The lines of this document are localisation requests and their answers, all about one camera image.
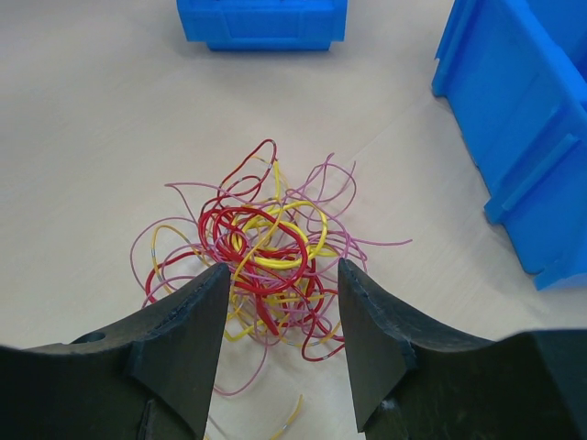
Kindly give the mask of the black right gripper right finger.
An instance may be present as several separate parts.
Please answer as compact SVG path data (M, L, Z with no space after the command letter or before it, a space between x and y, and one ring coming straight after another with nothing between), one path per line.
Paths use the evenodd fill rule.
M491 341L442 324L338 263L358 430L369 439L583 439L586 333Z

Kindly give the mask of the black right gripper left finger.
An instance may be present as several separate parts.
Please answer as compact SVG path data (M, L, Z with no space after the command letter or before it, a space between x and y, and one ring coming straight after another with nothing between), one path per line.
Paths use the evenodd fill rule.
M69 344L3 347L1 436L203 438L228 291L228 267L216 264Z

